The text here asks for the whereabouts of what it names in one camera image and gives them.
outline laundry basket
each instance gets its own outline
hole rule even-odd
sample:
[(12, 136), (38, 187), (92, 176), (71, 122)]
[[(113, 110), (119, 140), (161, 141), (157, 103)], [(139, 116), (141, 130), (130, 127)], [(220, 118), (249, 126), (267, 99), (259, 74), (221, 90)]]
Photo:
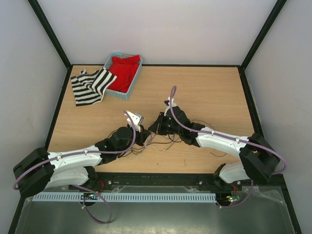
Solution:
[[(133, 55), (123, 54), (123, 53), (118, 53), (118, 52), (111, 53), (108, 60), (104, 64), (104, 67), (107, 70), (109, 70), (110, 66), (113, 64), (112, 57), (115, 57), (115, 56), (124, 59), (124, 58), (128, 58), (128, 57), (132, 57)], [(138, 69), (136, 71), (136, 75), (133, 78), (132, 83), (131, 83), (131, 85), (130, 85), (130, 87), (126, 93), (118, 92), (118, 91), (111, 90), (111, 89), (106, 89), (104, 95), (128, 100), (130, 95), (131, 95), (133, 88), (135, 87), (135, 84), (137, 82), (137, 78), (139, 77), (139, 75), (141, 73), (141, 69), (142, 69), (142, 58), (140, 58), (140, 61), (138, 63)]]

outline white cable tray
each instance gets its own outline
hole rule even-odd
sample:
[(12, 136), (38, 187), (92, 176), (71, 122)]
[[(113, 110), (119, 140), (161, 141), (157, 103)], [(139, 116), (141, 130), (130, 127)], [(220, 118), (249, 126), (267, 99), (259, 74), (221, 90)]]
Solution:
[[(34, 196), (33, 201), (83, 201), (86, 193), (75, 192), (41, 192)], [(103, 193), (102, 196), (108, 202), (193, 202), (193, 203), (215, 203), (215, 194), (190, 194), (190, 193)]]

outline purple tube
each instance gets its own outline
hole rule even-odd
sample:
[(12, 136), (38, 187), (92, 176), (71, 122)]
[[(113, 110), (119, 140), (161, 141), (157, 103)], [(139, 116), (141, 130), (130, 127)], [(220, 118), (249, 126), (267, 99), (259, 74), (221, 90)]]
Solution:
[(105, 200), (105, 198), (103, 198), (100, 194), (98, 194), (97, 192), (95, 192), (95, 191), (93, 191), (93, 190), (91, 190), (91, 189), (87, 189), (87, 188), (84, 188), (84, 187), (81, 187), (81, 186), (79, 186), (79, 185), (73, 185), (73, 186), (75, 186), (76, 188), (79, 188), (79, 189), (82, 189), (82, 190), (85, 190), (85, 191), (88, 191), (88, 192), (91, 192), (91, 193), (93, 193), (95, 196), (98, 196), (100, 199), (102, 199), (104, 202), (105, 202), (105, 204), (106, 204), (106, 206), (108, 207), (108, 210), (109, 210), (109, 218), (108, 218), (108, 220), (107, 221), (100, 221), (100, 220), (98, 220), (97, 218), (95, 218), (90, 212), (89, 212), (89, 210), (87, 209), (87, 207), (85, 206), (85, 201), (86, 201), (86, 197), (85, 197), (85, 199), (83, 200), (83, 203), (82, 203), (82, 205), (83, 205), (83, 209), (88, 213), (88, 215), (90, 216), (90, 218), (95, 222), (95, 223), (98, 223), (98, 224), (107, 224), (107, 223), (109, 223), (111, 220), (112, 220), (112, 216), (113, 216), (113, 212), (112, 212), (112, 208), (111, 208), (111, 206), (109, 205), (109, 203)]

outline black frame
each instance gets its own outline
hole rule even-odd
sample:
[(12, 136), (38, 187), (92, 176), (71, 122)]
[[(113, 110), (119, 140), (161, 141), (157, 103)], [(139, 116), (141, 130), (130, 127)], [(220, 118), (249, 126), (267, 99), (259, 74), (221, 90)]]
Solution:
[[(251, 46), (248, 54), (246, 55), (243, 63), (241, 65), (180, 65), (180, 64), (144, 64), (143, 66), (189, 66), (189, 67), (237, 67), (239, 76), (241, 79), (242, 87), (244, 90), (246, 102), (248, 105), (249, 113), (251, 116), (253, 129), (255, 133), (261, 134), (263, 136), (263, 131), (261, 128), (261, 123), (258, 117), (258, 113), (254, 104), (254, 99), (251, 94), (251, 90), (248, 84), (248, 80), (246, 78), (245, 70), (252, 60), (253, 56), (255, 55), (257, 49), (261, 45), (263, 39), (265, 38), (267, 32), (269, 31), (270, 27), (274, 23), (275, 19), (277, 18), (278, 14), (282, 10), (284, 4), (287, 0), (277, 0), (274, 8), (272, 9), (271, 13), (269, 14), (266, 22), (264, 23), (262, 29), (260, 30), (258, 36), (256, 37), (253, 45)], [(48, 149), (50, 140), (52, 137), (52, 133), (59, 115), (59, 110), (63, 101), (63, 97), (66, 91), (67, 83), (70, 78), (70, 74), (73, 68), (73, 65), (67, 58), (66, 53), (64, 52), (58, 38), (56, 37), (49, 21), (47, 20), (42, 8), (40, 7), (37, 0), (28, 0), (29, 4), (33, 8), (35, 14), (37, 15), (39, 21), (41, 22), (44, 30), (46, 31), (48, 37), (50, 38), (52, 44), (54, 45), (58, 55), (62, 59), (65, 67), (67, 68), (67, 73), (65, 76), (65, 80), (63, 83), (63, 87), (58, 99), (58, 103), (56, 106), (55, 113), (53, 115), (52, 123), (49, 129), (49, 133), (45, 142), (44, 147)], [(149, 174), (149, 173), (98, 173), (98, 176), (104, 181), (105, 189), (111, 189), (111, 186), (115, 184), (128, 184), (128, 185), (171, 185), (171, 186), (197, 186), (198, 189), (203, 191), (211, 191), (215, 193), (224, 193), (227, 191), (219, 191), (216, 187), (203, 183), (203, 181), (209, 181), (212, 177), (212, 174)], [(241, 186), (249, 186), (250, 180), (244, 180), (241, 183)], [(280, 186), (285, 202), (288, 207), (288, 211), (292, 220), (292, 225), (295, 230), (295, 233), (300, 234), (301, 229), (299, 226), (299, 222), (297, 220), (296, 214), (294, 212), (293, 204), (286, 186), (286, 182), (284, 180), (283, 175), (273, 175), (270, 182), (266, 184), (266, 186)], [(13, 217), (9, 234), (14, 234), (20, 214), (23, 209), (23, 205), (25, 202), (25, 198), (21, 197)]]

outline white wall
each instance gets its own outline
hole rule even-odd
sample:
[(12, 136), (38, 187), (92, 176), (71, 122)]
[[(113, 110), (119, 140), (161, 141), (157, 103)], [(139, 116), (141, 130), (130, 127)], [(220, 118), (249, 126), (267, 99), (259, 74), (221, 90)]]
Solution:
[(44, 145), (66, 69), (26, 0), (0, 7), (0, 233), (20, 194), (13, 167)]
[(241, 64), (276, 0), (39, 0), (72, 63)]
[(265, 137), (289, 163), (285, 180), (311, 233), (312, 1), (289, 0), (247, 68)]

